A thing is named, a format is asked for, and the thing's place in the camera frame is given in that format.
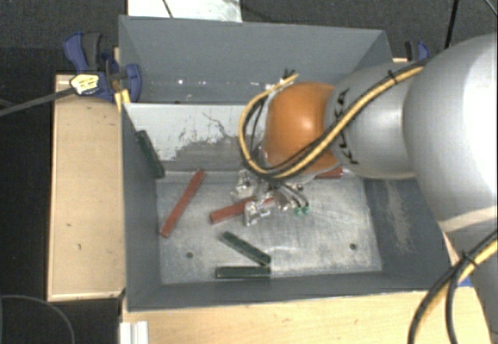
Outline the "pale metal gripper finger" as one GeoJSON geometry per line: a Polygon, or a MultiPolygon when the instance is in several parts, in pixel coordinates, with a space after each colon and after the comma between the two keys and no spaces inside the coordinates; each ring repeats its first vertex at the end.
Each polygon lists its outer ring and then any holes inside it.
{"type": "Polygon", "coordinates": [[[233,201],[242,201],[245,199],[255,199],[258,195],[260,180],[248,170],[240,170],[237,175],[236,183],[230,192],[233,201]]]}
{"type": "Polygon", "coordinates": [[[243,221],[245,226],[253,226],[260,219],[272,214],[272,207],[269,203],[250,201],[244,206],[243,221]]]}

